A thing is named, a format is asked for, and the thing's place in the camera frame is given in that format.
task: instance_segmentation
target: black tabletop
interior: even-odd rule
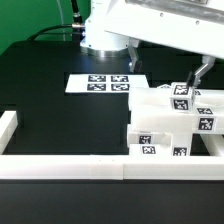
[[[201,56],[143,44],[150,86],[186,81]],[[0,111],[16,110],[19,126],[7,154],[128,154],[128,94],[65,94],[72,74],[130,74],[130,58],[99,58],[72,42],[17,42],[0,57]],[[218,61],[201,88],[223,88]]]

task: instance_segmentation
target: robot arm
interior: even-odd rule
[[[220,0],[111,0],[104,29],[205,55],[188,83],[197,87],[215,58],[224,59],[223,25],[224,1]],[[133,70],[138,57],[129,46]]]

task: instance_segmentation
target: white block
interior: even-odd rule
[[[194,119],[167,107],[136,106],[131,114],[132,129],[145,132],[191,133]]]
[[[129,155],[134,157],[150,158],[150,157],[167,157],[172,156],[171,148],[167,145],[149,144],[139,145],[131,144]]]
[[[127,144],[171,144],[171,134],[158,132],[133,131],[131,125],[127,128]]]
[[[91,179],[123,180],[123,163],[109,156],[95,156],[90,167]]]
[[[130,88],[129,110],[137,105],[168,106],[170,104],[170,89]]]
[[[186,83],[172,83],[170,102],[176,112],[190,112],[194,101],[194,89]]]
[[[2,154],[18,125],[16,111],[5,111],[0,118],[0,154]]]
[[[199,111],[211,110],[212,114]],[[169,107],[137,106],[131,115],[132,130],[146,132],[223,134],[222,107],[198,107],[192,113],[176,113]]]
[[[192,143],[192,133],[175,133],[172,135],[171,147],[173,155],[190,155]]]
[[[171,89],[131,88],[129,109],[137,105],[169,106]],[[224,105],[224,90],[195,90],[194,104],[202,106]]]

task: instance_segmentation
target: white foam block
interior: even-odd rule
[[[140,145],[131,144],[129,148],[129,155],[134,157],[167,157],[172,156],[172,150],[167,145],[161,144],[150,144],[150,145]]]
[[[130,88],[149,88],[145,75],[73,74],[66,93],[127,93]]]
[[[16,111],[5,111],[0,118],[0,154],[2,154],[18,125]]]
[[[109,156],[95,156],[90,167],[90,179],[123,180],[123,163]]]
[[[194,105],[192,113],[177,113],[169,107],[140,105],[132,109],[131,124],[134,131],[223,134],[222,107]]]
[[[172,89],[131,88],[129,92],[129,109],[135,105],[170,106]],[[223,90],[195,90],[195,104],[204,106],[224,105]]]
[[[171,144],[171,134],[158,132],[133,131],[131,125],[127,128],[127,144]]]
[[[176,113],[168,107],[140,105],[132,109],[131,124],[134,131],[191,133],[195,117]]]

